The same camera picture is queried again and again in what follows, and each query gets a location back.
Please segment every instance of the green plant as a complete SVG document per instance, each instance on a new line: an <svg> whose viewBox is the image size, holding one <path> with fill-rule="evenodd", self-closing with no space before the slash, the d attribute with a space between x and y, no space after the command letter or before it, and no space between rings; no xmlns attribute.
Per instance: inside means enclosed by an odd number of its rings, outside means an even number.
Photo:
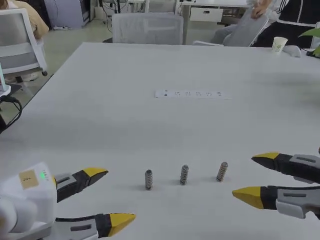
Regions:
<svg viewBox="0 0 320 240"><path fill-rule="evenodd" d="M302 33L299 37L302 37L302 36L312 36L312 37L320 38L320 28L310 29ZM320 45L314 50L313 54L314 55L320 54Z"/></svg>

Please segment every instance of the white stripe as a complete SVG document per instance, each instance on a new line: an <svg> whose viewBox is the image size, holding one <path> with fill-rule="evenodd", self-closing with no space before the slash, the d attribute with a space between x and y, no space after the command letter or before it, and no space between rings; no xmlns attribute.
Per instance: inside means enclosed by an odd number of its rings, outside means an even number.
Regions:
<svg viewBox="0 0 320 240"><path fill-rule="evenodd" d="M297 20L297 22L300 22L300 17L301 17L303 5L304 5L304 0L301 0L300 11L299 11L299 15L298 15L298 20Z"/></svg>
<svg viewBox="0 0 320 240"><path fill-rule="evenodd" d="M281 24L290 24L290 25L301 26L301 27L312 27L312 28L314 28L316 26L315 24L308 24L308 23L301 23L301 22L294 22L294 21L283 21L283 20L280 20L280 19L278 19L277 22L281 23Z"/></svg>
<svg viewBox="0 0 320 240"><path fill-rule="evenodd" d="M288 0L282 0L279 11L282 12L282 10L285 8L287 4L288 4Z"/></svg>

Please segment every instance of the coil spring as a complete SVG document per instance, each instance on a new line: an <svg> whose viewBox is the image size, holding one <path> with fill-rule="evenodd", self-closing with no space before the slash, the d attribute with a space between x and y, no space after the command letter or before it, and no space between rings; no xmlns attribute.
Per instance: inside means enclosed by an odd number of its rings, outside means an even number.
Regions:
<svg viewBox="0 0 320 240"><path fill-rule="evenodd" d="M224 161L223 163L221 163L218 175L216 176L216 180L218 182L222 182L224 180L227 169L228 169L228 163Z"/></svg>
<svg viewBox="0 0 320 240"><path fill-rule="evenodd" d="M186 185L187 178L188 178L188 172L189 172L188 165L183 165L182 169L181 169L181 176L180 176L180 184L181 185Z"/></svg>
<svg viewBox="0 0 320 240"><path fill-rule="evenodd" d="M151 190L153 184L152 171L149 169L145 172L145 189Z"/></svg>

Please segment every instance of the gray mesh chair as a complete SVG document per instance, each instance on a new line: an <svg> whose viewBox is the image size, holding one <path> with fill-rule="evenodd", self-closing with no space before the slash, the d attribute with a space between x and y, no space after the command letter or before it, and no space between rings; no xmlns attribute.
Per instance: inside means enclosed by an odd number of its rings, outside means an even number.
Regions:
<svg viewBox="0 0 320 240"><path fill-rule="evenodd" d="M43 43L35 39L26 9L0 10L0 62L7 77L47 75Z"/></svg>
<svg viewBox="0 0 320 240"><path fill-rule="evenodd" d="M113 43L181 45L184 20L163 13L121 13L112 16Z"/></svg>
<svg viewBox="0 0 320 240"><path fill-rule="evenodd" d="M258 35L264 30L269 19L262 15L258 19L251 18L252 8L248 8L236 29L224 41L224 45L208 43L209 46L226 46L226 47L250 47ZM192 45L206 45L205 42L194 41Z"/></svg>
<svg viewBox="0 0 320 240"><path fill-rule="evenodd" d="M145 0L145 13L172 13L178 8L178 0Z"/></svg>

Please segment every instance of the label sticker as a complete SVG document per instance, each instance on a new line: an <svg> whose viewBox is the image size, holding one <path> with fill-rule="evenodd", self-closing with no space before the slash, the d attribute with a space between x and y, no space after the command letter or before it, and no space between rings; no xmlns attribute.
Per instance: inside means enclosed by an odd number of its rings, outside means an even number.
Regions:
<svg viewBox="0 0 320 240"><path fill-rule="evenodd" d="M23 171L19 173L19 178L23 189L34 188L39 185L34 170Z"/></svg>

